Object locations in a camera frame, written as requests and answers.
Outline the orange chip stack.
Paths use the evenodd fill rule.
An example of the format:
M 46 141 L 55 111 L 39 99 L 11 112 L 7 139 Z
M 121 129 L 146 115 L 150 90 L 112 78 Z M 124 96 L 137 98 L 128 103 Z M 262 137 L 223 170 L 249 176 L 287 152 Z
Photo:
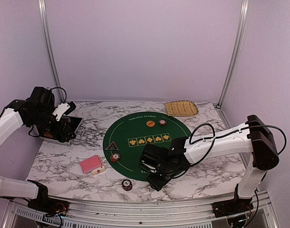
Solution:
M 159 120 L 160 125 L 166 125 L 167 121 L 164 119 Z
M 110 160 L 112 162 L 117 162 L 118 160 L 120 160 L 120 154 L 119 153 L 113 153 L 111 156 L 110 156 Z

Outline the orange big blind button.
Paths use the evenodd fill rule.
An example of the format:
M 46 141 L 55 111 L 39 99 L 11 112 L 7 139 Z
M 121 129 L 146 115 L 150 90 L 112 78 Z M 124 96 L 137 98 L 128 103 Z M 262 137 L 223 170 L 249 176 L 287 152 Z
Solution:
M 147 127 L 154 127 L 155 126 L 155 122 L 152 121 L 152 120 L 149 120 L 149 121 L 146 122 L 146 126 Z

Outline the orange chip stack top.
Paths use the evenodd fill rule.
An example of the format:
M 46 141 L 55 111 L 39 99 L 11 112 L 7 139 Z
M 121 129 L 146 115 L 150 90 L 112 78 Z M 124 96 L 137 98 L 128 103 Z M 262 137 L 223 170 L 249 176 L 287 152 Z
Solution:
M 164 119 L 159 120 L 160 125 L 166 125 L 167 121 Z

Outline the triangular all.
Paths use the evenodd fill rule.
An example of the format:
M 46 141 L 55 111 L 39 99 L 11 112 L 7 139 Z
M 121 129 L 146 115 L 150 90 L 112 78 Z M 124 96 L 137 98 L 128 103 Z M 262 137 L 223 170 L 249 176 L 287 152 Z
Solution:
M 117 147 L 115 142 L 111 142 L 107 147 L 106 150 L 108 151 L 118 151 L 119 148 Z

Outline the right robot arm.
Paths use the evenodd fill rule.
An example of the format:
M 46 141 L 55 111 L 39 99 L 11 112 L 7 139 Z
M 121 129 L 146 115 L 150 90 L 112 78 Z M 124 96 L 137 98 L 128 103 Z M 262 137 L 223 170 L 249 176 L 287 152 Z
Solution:
M 237 196 L 228 203 L 230 211 L 238 213 L 247 205 L 265 173 L 279 164 L 279 152 L 271 128 L 258 116 L 249 115 L 245 123 L 228 130 L 173 139 L 169 148 L 148 143 L 140 156 L 140 166 L 150 172 L 147 181 L 159 191 L 176 175 L 206 158 L 250 153 L 247 169 L 238 183 Z

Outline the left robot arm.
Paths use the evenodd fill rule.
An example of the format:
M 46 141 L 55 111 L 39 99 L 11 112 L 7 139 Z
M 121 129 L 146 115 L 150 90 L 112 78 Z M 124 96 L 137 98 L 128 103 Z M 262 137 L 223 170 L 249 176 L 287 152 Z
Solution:
M 0 115 L 0 146 L 20 127 L 27 126 L 49 132 L 60 143 L 75 139 L 75 131 L 61 121 L 63 114 L 74 108 L 73 103 L 62 103 L 57 108 L 44 106 L 34 99 L 14 100 Z M 49 211 L 65 207 L 66 201 L 52 199 L 48 188 L 32 180 L 17 180 L 0 176 L 0 198 L 28 200 L 32 209 Z

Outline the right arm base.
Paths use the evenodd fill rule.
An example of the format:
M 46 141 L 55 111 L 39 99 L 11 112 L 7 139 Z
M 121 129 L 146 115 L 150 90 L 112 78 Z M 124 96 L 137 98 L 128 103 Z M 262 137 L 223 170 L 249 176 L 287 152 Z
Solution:
M 229 199 L 212 204 L 216 218 L 231 216 L 253 209 L 252 199 Z

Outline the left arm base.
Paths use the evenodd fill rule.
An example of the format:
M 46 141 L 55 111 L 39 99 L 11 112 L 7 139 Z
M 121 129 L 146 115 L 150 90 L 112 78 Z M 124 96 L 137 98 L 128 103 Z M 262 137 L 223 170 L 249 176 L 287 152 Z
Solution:
M 44 212 L 46 217 L 66 215 L 69 202 L 65 200 L 48 198 L 47 200 L 31 199 L 28 208 Z

